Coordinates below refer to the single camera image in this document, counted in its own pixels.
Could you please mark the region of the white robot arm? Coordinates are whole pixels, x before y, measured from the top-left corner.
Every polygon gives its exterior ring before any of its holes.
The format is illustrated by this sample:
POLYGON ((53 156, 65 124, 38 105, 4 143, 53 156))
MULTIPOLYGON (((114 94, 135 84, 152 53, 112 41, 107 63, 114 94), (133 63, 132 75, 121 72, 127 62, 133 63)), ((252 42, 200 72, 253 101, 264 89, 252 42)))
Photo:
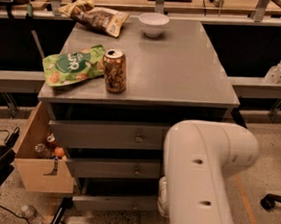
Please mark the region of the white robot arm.
POLYGON ((224 179, 257 161, 255 136, 235 123, 186 120, 168 130, 163 151, 169 224, 234 224, 224 179))

